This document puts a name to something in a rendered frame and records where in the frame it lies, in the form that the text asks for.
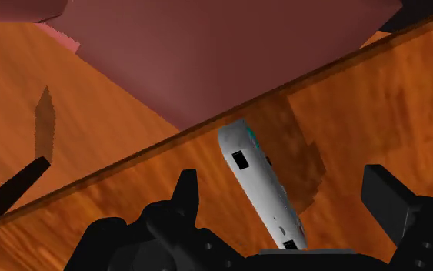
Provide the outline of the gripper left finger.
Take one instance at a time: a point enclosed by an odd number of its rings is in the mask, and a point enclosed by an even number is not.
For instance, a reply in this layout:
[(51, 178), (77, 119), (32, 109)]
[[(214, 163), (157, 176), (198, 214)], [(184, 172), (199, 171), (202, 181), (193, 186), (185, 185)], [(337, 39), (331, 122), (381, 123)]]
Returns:
[(195, 227), (198, 204), (197, 172), (184, 169), (172, 197), (148, 204), (134, 222), (92, 222), (64, 271), (244, 271), (241, 254)]

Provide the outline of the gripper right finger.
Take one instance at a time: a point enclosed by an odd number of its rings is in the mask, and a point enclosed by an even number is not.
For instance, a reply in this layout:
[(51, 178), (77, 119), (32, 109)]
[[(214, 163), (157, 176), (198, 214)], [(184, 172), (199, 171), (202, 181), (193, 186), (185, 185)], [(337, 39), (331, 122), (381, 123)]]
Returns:
[(384, 166), (368, 164), (361, 201), (396, 245), (391, 271), (433, 271), (433, 197), (414, 194)]

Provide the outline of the white remote control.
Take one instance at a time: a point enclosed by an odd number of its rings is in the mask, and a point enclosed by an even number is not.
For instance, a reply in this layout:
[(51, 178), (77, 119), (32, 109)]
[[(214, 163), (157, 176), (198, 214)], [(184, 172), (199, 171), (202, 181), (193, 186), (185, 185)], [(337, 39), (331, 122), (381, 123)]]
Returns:
[(248, 123), (238, 119), (222, 126), (218, 129), (218, 144), (277, 247), (307, 249), (304, 226)]

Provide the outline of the black straight bar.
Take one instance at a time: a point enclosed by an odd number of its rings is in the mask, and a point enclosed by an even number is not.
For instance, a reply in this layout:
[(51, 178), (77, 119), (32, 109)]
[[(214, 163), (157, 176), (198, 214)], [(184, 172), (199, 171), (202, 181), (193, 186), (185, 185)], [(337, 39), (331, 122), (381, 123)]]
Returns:
[(10, 210), (50, 166), (44, 156), (38, 157), (4, 182), (0, 186), (0, 216)]

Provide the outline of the dark red robot stand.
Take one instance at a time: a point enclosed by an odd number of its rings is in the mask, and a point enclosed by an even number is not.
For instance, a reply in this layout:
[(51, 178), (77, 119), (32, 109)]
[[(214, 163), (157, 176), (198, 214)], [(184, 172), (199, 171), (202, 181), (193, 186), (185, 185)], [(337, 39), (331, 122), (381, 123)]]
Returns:
[(177, 129), (360, 48), (401, 0), (0, 0)]

